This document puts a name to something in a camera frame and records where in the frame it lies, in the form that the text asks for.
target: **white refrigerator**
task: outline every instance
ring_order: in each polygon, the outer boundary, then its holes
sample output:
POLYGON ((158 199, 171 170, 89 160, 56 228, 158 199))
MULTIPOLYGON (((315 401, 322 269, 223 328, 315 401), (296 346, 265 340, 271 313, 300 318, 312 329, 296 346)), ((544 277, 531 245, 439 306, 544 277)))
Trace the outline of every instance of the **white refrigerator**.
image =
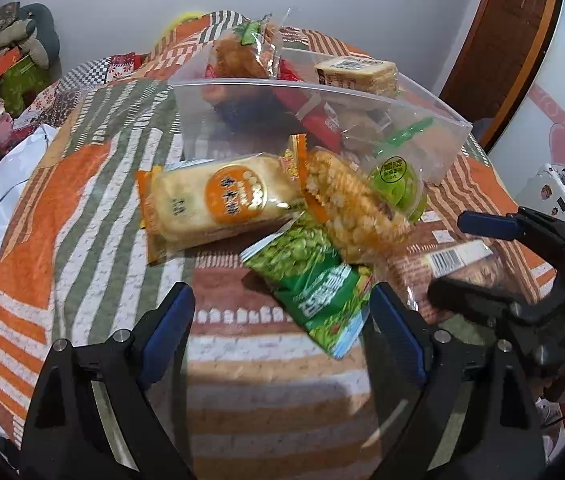
POLYGON ((565 167, 565 0, 540 70, 489 158, 514 198, 545 164, 565 167))

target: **door frame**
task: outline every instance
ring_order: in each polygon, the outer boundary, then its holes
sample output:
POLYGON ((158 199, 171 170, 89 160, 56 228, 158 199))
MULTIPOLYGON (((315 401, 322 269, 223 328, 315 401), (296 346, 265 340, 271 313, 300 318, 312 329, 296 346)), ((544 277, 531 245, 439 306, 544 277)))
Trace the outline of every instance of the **door frame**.
MULTIPOLYGON (((464 62, 466 61, 473 40, 475 39, 475 34, 484 16, 488 1, 489 0, 480 0, 478 9, 473 17, 473 22, 471 23, 471 28, 467 34, 467 39, 460 50, 460 54, 457 56, 456 63, 447 78, 442 92, 440 92, 440 99, 443 101, 446 101, 456 77, 460 73, 464 62)), ((540 65, 545 58, 547 48, 549 47, 549 43, 553 37, 553 32, 555 31, 555 25, 557 23, 558 16, 560 15, 560 9, 562 8, 562 1, 563 0, 547 0, 545 3, 545 8, 542 12, 542 17, 540 18, 537 33, 533 39, 531 48, 527 53, 527 57, 522 64, 520 72, 518 72, 518 76, 502 102, 502 105, 496 112, 493 121, 480 139, 480 144, 487 152, 494 146, 498 138, 504 132, 507 124, 520 106, 521 101, 524 99, 527 90, 529 90, 531 83, 533 83, 533 79, 535 78, 537 71, 540 69, 540 65)))

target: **metal screw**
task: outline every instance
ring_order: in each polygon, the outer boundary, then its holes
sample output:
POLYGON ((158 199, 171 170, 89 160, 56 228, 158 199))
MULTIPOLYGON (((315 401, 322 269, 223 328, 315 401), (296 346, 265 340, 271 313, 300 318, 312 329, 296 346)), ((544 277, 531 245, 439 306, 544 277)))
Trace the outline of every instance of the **metal screw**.
POLYGON ((498 348, 503 352, 511 352, 511 350, 513 350, 513 345, 506 339, 498 339, 498 348))
POLYGON ((66 339, 56 339, 51 347, 56 352, 62 352, 65 348, 67 348, 67 343, 69 343, 69 341, 67 341, 66 339))
POLYGON ((446 330, 437 330, 433 334, 433 338, 438 343, 448 343, 449 341, 451 341, 451 334, 449 332, 447 332, 446 330))
POLYGON ((121 328, 120 330, 116 330, 114 332, 114 341, 118 343, 124 343, 129 339, 131 332, 126 328, 121 328))

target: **orange logo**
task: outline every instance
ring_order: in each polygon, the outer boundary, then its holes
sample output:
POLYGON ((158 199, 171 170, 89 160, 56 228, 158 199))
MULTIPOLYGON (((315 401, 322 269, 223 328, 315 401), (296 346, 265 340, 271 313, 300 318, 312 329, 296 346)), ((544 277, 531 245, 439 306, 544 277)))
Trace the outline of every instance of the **orange logo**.
POLYGON ((211 216, 220 224, 249 221, 266 203, 262 180, 246 166, 225 166, 216 171, 204 193, 211 216))

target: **green label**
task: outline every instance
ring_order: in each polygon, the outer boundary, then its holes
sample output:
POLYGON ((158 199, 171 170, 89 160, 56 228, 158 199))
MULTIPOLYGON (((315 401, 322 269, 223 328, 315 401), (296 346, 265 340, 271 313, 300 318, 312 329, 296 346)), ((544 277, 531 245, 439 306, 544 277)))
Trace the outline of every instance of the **green label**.
POLYGON ((380 168, 380 178, 387 184, 399 181, 406 173, 406 162, 401 156, 388 158, 380 168))
POLYGON ((245 33, 243 34, 243 39, 240 42, 242 45, 251 45, 256 42, 256 34, 260 30, 261 22, 251 22, 245 28, 245 33))

